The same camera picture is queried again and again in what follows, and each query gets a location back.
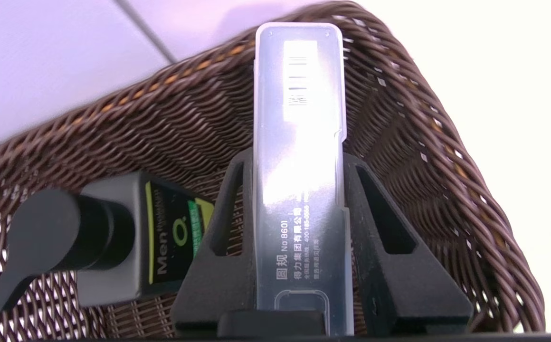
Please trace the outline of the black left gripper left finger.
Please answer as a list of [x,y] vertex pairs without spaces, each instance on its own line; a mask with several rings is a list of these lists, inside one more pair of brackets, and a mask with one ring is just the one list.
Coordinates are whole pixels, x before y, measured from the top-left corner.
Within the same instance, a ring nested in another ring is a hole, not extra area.
[[[215,334],[224,314],[256,307],[252,162],[246,149],[228,165],[209,229],[171,308],[177,334]],[[241,252],[227,256],[236,212],[242,213]]]

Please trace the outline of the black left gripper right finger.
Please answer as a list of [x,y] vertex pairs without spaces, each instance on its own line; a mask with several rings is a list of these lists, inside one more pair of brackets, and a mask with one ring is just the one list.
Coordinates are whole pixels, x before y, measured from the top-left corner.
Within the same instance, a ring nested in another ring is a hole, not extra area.
[[343,156],[354,268],[369,334],[467,333],[473,306],[360,158]]

